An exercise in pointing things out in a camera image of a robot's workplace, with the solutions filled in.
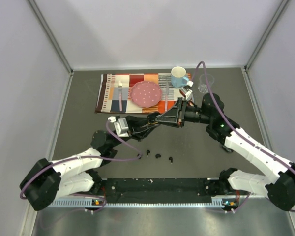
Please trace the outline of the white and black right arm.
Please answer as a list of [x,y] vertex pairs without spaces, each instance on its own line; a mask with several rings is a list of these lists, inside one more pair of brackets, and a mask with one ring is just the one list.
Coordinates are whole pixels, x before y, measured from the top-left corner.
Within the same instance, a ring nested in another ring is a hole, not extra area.
[[166,113],[158,115],[158,123],[183,127],[185,122],[206,124],[206,132],[223,147],[233,150],[257,167],[262,175],[229,168],[220,174],[220,190],[227,195],[236,190],[268,198],[283,211],[294,212],[295,162],[283,158],[254,140],[223,112],[224,103],[213,93],[203,96],[200,107],[179,98]]

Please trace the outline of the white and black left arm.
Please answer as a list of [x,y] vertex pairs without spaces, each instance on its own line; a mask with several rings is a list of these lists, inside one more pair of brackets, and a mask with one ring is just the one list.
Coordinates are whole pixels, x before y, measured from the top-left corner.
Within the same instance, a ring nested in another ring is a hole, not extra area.
[[40,211],[61,197],[79,192],[98,194],[102,184],[95,169],[117,162],[114,148],[120,144],[133,148],[128,140],[140,141],[149,135],[159,126],[159,116],[156,112],[147,117],[108,117],[106,130],[94,132],[87,150],[56,161],[38,160],[20,183],[20,198]]

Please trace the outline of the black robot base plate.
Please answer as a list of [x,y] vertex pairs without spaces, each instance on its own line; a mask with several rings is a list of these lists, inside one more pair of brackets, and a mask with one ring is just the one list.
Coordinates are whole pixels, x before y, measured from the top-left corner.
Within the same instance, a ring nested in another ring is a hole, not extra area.
[[226,182],[207,178],[109,178],[100,189],[112,204],[210,203],[235,193]]

